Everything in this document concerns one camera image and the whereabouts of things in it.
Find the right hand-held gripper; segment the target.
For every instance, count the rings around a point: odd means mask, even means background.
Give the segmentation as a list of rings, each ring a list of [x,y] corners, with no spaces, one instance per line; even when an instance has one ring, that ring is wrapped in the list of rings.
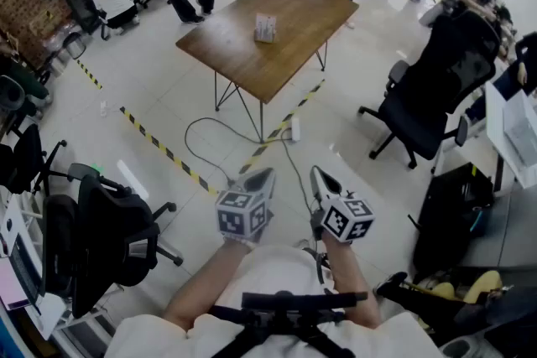
[[[311,218],[311,228],[317,241],[323,232],[340,243],[352,243],[368,233],[374,222],[374,213],[366,200],[354,195],[342,197],[341,183],[316,165],[310,170],[310,184],[314,198],[320,201]]]

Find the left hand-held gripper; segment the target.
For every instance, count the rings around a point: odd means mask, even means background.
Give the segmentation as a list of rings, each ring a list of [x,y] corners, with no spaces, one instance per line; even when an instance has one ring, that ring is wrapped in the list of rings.
[[[273,168],[241,176],[215,204],[219,232],[226,238],[258,242],[274,218],[271,203],[276,173]]]

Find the person's right forearm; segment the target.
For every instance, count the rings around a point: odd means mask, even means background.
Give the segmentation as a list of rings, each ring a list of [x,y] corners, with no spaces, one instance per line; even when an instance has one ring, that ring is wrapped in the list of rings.
[[[373,291],[366,282],[351,245],[339,242],[327,231],[322,233],[328,261],[338,293],[368,293],[368,298],[345,308],[348,320],[369,329],[376,329],[382,322],[381,314]]]

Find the person's left forearm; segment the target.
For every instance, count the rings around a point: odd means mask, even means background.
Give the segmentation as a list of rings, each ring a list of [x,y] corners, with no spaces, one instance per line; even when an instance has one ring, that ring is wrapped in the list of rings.
[[[227,240],[214,255],[173,296],[163,318],[184,331],[197,318],[207,314],[222,295],[251,248],[239,241]]]

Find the person's white shirt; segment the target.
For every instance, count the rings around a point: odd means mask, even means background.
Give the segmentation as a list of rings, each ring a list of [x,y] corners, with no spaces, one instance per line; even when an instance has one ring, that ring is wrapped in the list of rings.
[[[251,251],[218,305],[238,309],[244,293],[317,295],[322,292],[312,256],[289,246]],[[209,314],[185,331],[160,317],[142,314],[125,319],[112,337],[105,358],[212,358],[241,332],[241,326]],[[350,321],[321,324],[320,330],[356,358],[444,358],[413,316],[402,313],[369,329]],[[325,358],[292,336],[272,335],[243,358]]]

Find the yellow black floor tape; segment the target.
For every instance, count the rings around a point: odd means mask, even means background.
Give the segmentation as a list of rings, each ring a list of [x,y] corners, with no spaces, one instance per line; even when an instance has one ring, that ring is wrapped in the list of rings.
[[[96,86],[97,89],[102,88],[101,82],[87,69],[87,67],[79,60],[76,60],[76,63],[80,66],[85,75],[91,80],[91,82]]]
[[[176,156],[169,148],[167,148],[160,140],[158,140],[153,134],[151,134],[146,128],[140,124],[133,114],[125,107],[121,106],[119,111],[128,119],[128,121],[138,130],[138,132],[144,136],[146,140],[152,143],[160,152],[162,152],[166,158],[171,160],[179,169],[187,174],[194,182],[196,182],[205,192],[210,195],[217,196],[218,191],[211,187],[206,180],[204,180],[197,172],[195,172],[187,163],[181,158]]]
[[[284,117],[282,122],[268,135],[264,143],[261,143],[258,145],[258,147],[255,149],[255,151],[250,156],[250,158],[239,169],[238,173],[240,175],[245,174],[258,161],[258,159],[263,155],[263,153],[268,148],[270,143],[275,142],[276,140],[278,140],[280,137],[283,136],[284,130],[291,127],[292,121],[296,117],[298,117],[298,112],[300,111],[300,108],[304,106],[309,101],[309,99],[311,99],[312,96],[318,92],[318,90],[323,86],[324,83],[325,83],[325,80],[322,80],[320,83],[314,86],[304,96],[304,98],[299,102],[299,104],[292,111],[290,111]]]

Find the black chest harness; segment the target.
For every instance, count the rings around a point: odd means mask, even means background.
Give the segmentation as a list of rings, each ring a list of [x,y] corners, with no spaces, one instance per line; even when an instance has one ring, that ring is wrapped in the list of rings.
[[[354,308],[368,298],[368,293],[293,295],[244,293],[240,309],[213,306],[209,314],[241,325],[243,330],[212,358],[242,358],[273,335],[295,337],[313,347],[326,358],[355,358],[349,349],[329,339],[320,329],[324,323],[340,323],[343,309]]]

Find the wooden table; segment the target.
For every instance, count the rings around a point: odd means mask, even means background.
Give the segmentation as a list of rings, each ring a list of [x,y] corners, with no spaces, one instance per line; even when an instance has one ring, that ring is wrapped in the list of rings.
[[[312,56],[326,66],[319,51],[357,9],[350,0],[236,0],[175,45],[228,80],[215,95],[216,108],[243,92],[265,107]],[[277,18],[273,44],[254,41],[257,13]]]

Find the black bag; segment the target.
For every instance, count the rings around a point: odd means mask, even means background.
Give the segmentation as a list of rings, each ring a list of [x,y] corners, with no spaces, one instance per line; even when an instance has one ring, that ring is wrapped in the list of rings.
[[[412,263],[419,275],[456,266],[471,242],[484,234],[493,183],[475,164],[465,163],[431,181],[419,218]]]

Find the white desk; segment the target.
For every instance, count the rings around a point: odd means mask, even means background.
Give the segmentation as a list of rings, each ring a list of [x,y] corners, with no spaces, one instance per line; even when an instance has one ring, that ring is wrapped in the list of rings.
[[[485,97],[488,140],[503,160],[503,164],[509,167],[523,189],[537,185],[537,163],[532,166],[524,166],[514,145],[505,135],[503,109],[507,102],[490,81],[485,84]]]

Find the clear plastic box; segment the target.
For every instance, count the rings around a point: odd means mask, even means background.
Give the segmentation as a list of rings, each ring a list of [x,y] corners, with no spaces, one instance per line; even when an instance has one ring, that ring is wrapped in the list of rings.
[[[537,111],[523,90],[503,108],[503,131],[525,167],[537,164]]]

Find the steel bucket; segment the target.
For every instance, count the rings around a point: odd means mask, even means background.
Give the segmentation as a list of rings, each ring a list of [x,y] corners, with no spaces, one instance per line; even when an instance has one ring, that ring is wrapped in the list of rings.
[[[73,60],[78,60],[86,51],[86,42],[83,34],[79,32],[68,34],[64,38],[62,46]]]

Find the open laptop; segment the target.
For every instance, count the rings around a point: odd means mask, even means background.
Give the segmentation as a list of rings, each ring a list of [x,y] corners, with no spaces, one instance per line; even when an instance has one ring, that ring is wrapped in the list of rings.
[[[0,299],[8,310],[31,308],[41,315],[41,261],[29,236],[0,232]]]

